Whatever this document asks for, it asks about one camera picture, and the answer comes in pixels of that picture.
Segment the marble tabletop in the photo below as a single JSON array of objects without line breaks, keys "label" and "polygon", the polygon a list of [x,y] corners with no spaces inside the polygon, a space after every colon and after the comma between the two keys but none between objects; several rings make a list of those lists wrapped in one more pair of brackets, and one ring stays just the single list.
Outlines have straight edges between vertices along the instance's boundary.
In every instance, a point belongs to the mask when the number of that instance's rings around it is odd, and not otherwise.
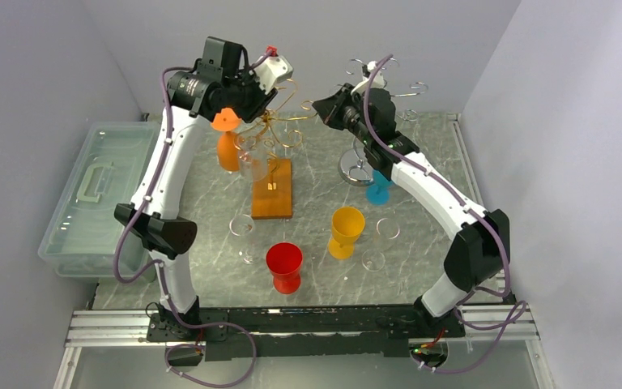
[{"label": "marble tabletop", "polygon": [[[398,120],[398,130],[421,147],[430,162],[463,194],[472,197],[471,183],[457,137],[446,113],[420,113],[415,121]],[[180,216],[198,224],[197,239],[189,251],[194,288],[202,306],[316,306],[412,303],[431,287],[442,273],[450,240],[445,231],[405,190],[392,186],[386,205],[371,205],[365,188],[347,184],[338,174],[337,163],[351,148],[353,136],[332,130],[317,118],[277,122],[281,136],[300,130],[304,142],[297,148],[279,151],[292,160],[294,216],[289,220],[256,220],[258,259],[245,264],[236,256],[228,223],[238,213],[249,213],[251,183],[239,173],[220,168],[215,154],[219,133],[204,137],[182,192]],[[342,206],[361,210],[366,219],[364,233],[353,256],[337,260],[326,246],[330,218]],[[385,251],[386,265],[367,271],[361,254],[371,246],[370,234],[383,217],[398,218],[401,234]],[[304,253],[301,286],[291,295],[275,291],[264,255],[277,242],[292,242]],[[488,286],[495,287],[493,281]],[[121,285],[104,279],[96,290],[95,310],[137,309],[158,301],[157,282],[140,281]],[[478,293],[471,301],[498,302]]]}]

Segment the yellow cup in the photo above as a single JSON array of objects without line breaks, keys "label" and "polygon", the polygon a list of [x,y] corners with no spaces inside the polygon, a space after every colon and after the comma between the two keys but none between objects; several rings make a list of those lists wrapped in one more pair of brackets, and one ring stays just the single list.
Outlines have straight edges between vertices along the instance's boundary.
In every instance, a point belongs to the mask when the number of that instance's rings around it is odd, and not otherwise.
[{"label": "yellow cup", "polygon": [[354,242],[359,239],[366,226],[361,211],[354,207],[341,207],[332,218],[332,238],[328,252],[336,259],[347,259],[354,252]]}]

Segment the wooden block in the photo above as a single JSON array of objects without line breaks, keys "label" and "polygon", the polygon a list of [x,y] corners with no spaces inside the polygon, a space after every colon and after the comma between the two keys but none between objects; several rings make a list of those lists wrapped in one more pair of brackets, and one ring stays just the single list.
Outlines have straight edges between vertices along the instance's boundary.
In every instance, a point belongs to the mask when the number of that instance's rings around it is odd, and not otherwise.
[{"label": "wooden block", "polygon": [[268,163],[268,177],[253,184],[252,219],[285,219],[292,217],[292,161],[288,158]]}]

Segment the plastic storage bin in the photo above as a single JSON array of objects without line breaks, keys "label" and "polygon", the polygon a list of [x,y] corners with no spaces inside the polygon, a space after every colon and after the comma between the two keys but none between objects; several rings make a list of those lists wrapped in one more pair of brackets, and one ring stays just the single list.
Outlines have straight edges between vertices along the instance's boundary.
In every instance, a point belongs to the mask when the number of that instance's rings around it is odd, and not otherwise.
[{"label": "plastic storage bin", "polygon": [[[113,277],[113,252],[122,231],[113,211],[136,191],[159,132],[154,122],[102,122],[90,129],[39,246],[39,256],[58,275]],[[121,274],[134,274],[147,260],[142,242],[130,234],[121,252]]]}]

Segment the white wall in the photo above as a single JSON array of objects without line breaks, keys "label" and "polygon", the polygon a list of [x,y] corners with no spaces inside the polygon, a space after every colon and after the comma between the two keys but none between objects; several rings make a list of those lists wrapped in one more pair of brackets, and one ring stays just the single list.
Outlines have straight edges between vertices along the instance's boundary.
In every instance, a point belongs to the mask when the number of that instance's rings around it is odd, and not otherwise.
[{"label": "white wall", "polygon": [[53,386],[93,285],[37,257],[89,126],[138,107],[78,0],[0,0],[0,388]]},{"label": "white wall", "polygon": [[415,81],[427,96],[402,99],[400,109],[461,112],[520,0],[83,0],[132,87],[139,106],[162,108],[158,74],[191,66],[207,36],[242,43],[254,59],[275,45],[295,67],[300,91],[288,105],[360,80],[347,60],[401,62],[386,77],[393,92]]},{"label": "white wall", "polygon": [[560,387],[622,387],[622,0],[523,0],[463,112]]}]

